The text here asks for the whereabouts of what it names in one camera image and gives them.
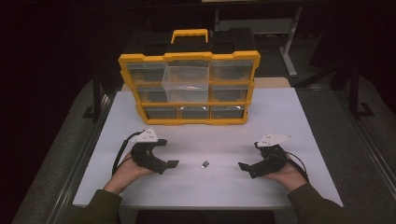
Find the hand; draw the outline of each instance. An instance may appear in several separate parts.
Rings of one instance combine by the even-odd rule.
[[[264,177],[275,180],[288,191],[294,191],[295,189],[307,183],[300,172],[298,172],[294,166],[288,163],[286,163],[286,165],[280,171],[265,175]]]
[[[153,173],[149,169],[137,165],[132,160],[131,153],[128,153],[116,173],[111,176],[103,189],[111,193],[120,194],[140,176]]]

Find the plastic drawer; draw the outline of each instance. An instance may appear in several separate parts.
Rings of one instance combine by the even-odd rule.
[[[214,105],[211,107],[212,119],[241,119],[244,109],[242,105]]]
[[[177,112],[174,106],[146,106],[144,107],[148,119],[176,119]]]
[[[134,83],[161,82],[166,63],[127,63]]]
[[[213,80],[249,80],[252,60],[212,61]]]
[[[139,98],[142,103],[167,102],[163,87],[138,87],[136,90],[139,93]]]
[[[165,90],[169,103],[206,103],[209,98],[207,89]]]
[[[183,85],[183,83],[207,83],[209,80],[209,61],[180,60],[166,65],[163,84]]]
[[[209,106],[181,106],[178,114],[181,119],[209,119]]]
[[[210,87],[212,101],[246,101],[248,85],[212,85]]]

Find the dark green sleeve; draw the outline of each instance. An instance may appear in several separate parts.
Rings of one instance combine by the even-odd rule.
[[[354,223],[340,205],[322,198],[310,184],[297,188],[288,198],[302,224]]]
[[[122,198],[119,195],[99,189],[81,213],[70,224],[117,224],[117,213]]]

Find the table surface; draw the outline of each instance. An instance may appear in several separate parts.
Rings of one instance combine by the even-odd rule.
[[[253,164],[262,160],[253,143],[266,133],[292,135],[294,138],[281,146],[303,160],[311,184],[323,197],[342,205],[295,89],[256,89],[248,114],[244,125],[148,126],[136,114],[132,94],[118,92],[73,204],[87,205],[95,191],[107,182],[124,139],[152,127],[159,138],[168,140],[165,147],[154,148],[154,155],[163,161],[180,163],[163,175],[136,180],[121,194],[124,206],[161,209],[290,206],[287,192],[275,181],[251,179],[238,166],[239,161]],[[124,154],[133,144],[129,143]],[[209,161],[209,165],[202,169],[204,161]]]

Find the black cable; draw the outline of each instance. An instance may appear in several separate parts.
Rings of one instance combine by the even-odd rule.
[[[120,158],[121,158],[122,153],[123,153],[123,151],[125,150],[126,146],[128,145],[129,140],[131,140],[131,138],[133,138],[134,136],[137,136],[138,134],[141,134],[141,133],[142,133],[142,132],[133,133],[133,134],[129,135],[129,137],[127,137],[127,138],[123,141],[122,146],[121,146],[121,148],[120,148],[120,150],[119,150],[119,154],[117,154],[117,157],[116,157],[116,159],[114,160],[114,164],[113,164],[113,169],[112,169],[111,175],[114,175],[114,174],[116,173],[117,169],[119,169],[119,167],[120,167],[124,162],[126,162],[126,161],[128,161],[128,160],[130,160],[130,159],[132,158],[132,157],[130,157],[130,158],[126,159],[125,161],[122,161],[122,162],[120,163],[120,165],[119,165]],[[117,213],[117,223],[121,224],[120,212]]]
[[[299,164],[297,164],[295,161],[293,161],[292,159],[288,159],[288,163],[292,166],[294,166],[294,168],[297,169],[297,171],[305,178],[306,182],[309,183],[309,178],[308,178],[308,173],[306,172],[306,168],[305,165],[303,163],[303,161],[300,160],[300,158],[298,158],[296,155],[289,153],[287,151],[285,151],[286,153],[290,154],[291,156],[295,157],[297,160],[300,161],[301,165],[304,167],[304,169],[301,168],[301,166],[299,166]]]
[[[129,140],[131,140],[131,138],[133,138],[134,136],[141,134],[142,132],[138,132],[138,133],[133,133],[131,134],[127,139],[125,139],[122,143],[122,146],[119,150],[119,154],[117,154],[116,159],[114,160],[114,164],[113,164],[113,170],[111,172],[111,175],[114,175],[117,171],[117,169],[119,168],[119,161],[120,158],[122,156],[123,151],[125,150],[126,146],[128,145]]]
[[[292,154],[290,152],[287,152],[287,151],[285,151],[285,152],[288,153],[289,155],[295,157],[301,163],[301,165],[304,167],[304,172],[306,172],[305,165],[304,165],[303,161],[300,160],[300,158],[298,158],[296,155],[294,155],[294,154]]]

